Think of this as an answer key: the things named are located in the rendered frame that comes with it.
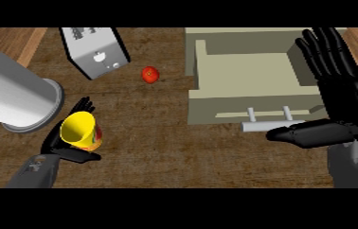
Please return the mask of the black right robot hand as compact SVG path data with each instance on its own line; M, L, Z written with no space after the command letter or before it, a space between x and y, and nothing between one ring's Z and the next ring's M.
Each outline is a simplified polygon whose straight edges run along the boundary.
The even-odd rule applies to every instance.
M319 88L326 118L267 131L267 141L312 149L358 140L358 63L334 27L313 27L294 40Z

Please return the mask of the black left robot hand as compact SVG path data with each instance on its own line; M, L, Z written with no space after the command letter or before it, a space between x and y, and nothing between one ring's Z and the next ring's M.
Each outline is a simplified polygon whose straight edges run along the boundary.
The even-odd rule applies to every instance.
M88 97L82 97L76 104L73 105L69 114L72 115L75 112L88 112L91 113L94 107L91 105L91 101ZM73 148L60 138L60 126L62 121L54 125L50 133L47 134L39 148L41 154L56 154L69 162L84 164L88 161L99 161L100 155L94 152L79 150Z

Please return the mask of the yellow cup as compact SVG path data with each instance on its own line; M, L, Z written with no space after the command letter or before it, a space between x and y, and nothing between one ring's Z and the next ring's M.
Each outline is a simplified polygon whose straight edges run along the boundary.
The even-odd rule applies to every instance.
M101 144L101 131L88 112L76 112L66 117L60 126L60 138L75 148L93 151Z

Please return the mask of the pale drawer front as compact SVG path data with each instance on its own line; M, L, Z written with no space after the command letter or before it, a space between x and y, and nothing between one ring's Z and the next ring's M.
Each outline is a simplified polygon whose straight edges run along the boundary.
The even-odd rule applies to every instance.
M187 123L196 125L248 122L248 108L252 109L257 121L280 121L285 119L283 107L289 109L292 120L326 117L319 95L190 98Z

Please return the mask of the pale open drawer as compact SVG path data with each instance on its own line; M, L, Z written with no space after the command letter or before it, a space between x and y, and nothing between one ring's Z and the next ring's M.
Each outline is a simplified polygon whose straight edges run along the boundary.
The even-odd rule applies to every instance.
M198 40L196 89L189 98L316 95L316 84L298 83L298 67L283 53L208 55L205 41Z

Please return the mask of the grey cylindrical pot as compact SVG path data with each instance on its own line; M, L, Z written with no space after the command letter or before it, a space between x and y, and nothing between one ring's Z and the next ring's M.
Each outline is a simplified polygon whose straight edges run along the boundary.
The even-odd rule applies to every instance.
M39 78L0 52L0 125L10 132L39 130L63 107L63 87Z

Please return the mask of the pale cabinet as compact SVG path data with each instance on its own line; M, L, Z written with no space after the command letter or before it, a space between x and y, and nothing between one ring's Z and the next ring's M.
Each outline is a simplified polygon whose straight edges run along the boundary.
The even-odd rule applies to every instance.
M184 74L193 71L193 46L205 41L208 54L285 53L303 27L186 27Z

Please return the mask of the red tomato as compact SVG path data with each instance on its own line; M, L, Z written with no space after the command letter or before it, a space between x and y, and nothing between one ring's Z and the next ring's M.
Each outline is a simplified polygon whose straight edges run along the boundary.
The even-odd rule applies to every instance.
M141 80L146 83L153 83L159 79L159 72L153 66L144 66L140 71Z

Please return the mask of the silver toaster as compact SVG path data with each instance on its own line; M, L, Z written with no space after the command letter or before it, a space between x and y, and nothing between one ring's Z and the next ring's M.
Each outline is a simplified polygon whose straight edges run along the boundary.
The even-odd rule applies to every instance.
M113 27L60 27L59 31L66 58L88 80L130 62Z

